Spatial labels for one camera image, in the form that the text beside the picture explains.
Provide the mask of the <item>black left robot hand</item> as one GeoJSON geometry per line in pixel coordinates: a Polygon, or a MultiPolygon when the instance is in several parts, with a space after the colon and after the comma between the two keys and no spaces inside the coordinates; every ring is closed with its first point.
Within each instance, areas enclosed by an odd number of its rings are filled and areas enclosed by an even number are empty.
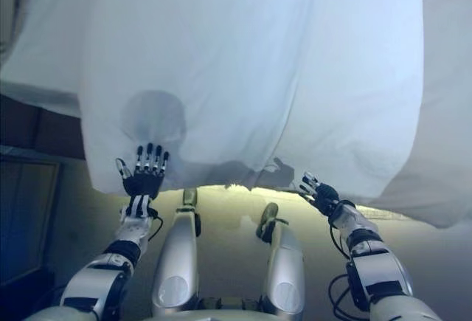
{"type": "Polygon", "coordinates": [[[170,154],[161,145],[149,142],[145,147],[136,149],[136,162],[131,170],[121,158],[115,165],[122,178],[125,192],[129,196],[149,196],[155,199],[165,178],[170,154]]]}

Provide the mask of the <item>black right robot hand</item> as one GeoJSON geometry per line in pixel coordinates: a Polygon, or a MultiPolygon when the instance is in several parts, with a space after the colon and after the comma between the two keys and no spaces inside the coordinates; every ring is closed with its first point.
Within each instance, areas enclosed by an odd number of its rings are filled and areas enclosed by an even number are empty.
{"type": "Polygon", "coordinates": [[[337,191],[330,185],[320,182],[312,173],[304,173],[299,189],[301,196],[322,215],[330,216],[339,203],[337,191]]]}

